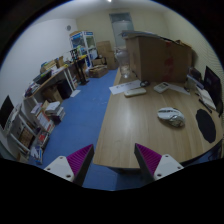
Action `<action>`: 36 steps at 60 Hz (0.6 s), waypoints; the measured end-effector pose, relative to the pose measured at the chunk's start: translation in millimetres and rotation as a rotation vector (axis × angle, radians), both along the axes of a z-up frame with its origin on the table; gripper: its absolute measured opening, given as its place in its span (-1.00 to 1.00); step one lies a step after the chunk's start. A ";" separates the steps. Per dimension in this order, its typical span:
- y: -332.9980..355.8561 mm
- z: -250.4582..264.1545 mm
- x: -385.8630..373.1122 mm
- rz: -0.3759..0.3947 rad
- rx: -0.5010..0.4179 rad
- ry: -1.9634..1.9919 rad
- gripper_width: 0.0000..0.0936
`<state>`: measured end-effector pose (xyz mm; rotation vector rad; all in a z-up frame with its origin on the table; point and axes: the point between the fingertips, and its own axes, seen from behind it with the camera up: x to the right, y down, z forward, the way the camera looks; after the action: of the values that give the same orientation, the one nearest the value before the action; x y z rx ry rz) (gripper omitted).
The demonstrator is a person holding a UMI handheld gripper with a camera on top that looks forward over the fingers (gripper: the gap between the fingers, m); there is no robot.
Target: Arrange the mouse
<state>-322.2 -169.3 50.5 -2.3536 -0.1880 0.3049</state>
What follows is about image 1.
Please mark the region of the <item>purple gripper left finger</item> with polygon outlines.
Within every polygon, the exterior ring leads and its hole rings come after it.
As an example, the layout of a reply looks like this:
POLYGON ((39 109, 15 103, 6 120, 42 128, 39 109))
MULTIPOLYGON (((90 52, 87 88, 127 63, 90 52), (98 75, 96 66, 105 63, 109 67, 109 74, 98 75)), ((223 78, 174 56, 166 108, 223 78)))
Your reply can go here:
POLYGON ((45 168, 45 171, 82 186, 93 155, 94 146, 90 144, 67 157, 57 157, 45 168))

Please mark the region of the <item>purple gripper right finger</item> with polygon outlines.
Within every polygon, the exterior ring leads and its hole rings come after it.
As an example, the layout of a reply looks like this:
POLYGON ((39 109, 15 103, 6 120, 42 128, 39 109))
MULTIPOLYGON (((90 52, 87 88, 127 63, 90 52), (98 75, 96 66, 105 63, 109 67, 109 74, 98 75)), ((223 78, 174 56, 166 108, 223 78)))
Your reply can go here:
POLYGON ((147 184, 183 169, 169 154, 161 155, 138 143, 135 144, 134 154, 147 184))

